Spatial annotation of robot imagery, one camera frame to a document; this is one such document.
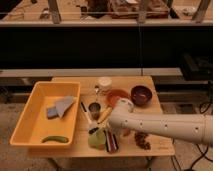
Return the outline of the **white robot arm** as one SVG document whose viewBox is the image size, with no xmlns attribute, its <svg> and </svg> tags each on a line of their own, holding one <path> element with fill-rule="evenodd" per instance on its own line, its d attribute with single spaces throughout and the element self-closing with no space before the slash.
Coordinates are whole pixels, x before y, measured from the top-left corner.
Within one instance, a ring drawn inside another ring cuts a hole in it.
<svg viewBox="0 0 213 171">
<path fill-rule="evenodd" d="M 213 147 L 211 115 L 139 114 L 133 109 L 129 99 L 119 99 L 108 118 L 109 125 Z"/>
</svg>

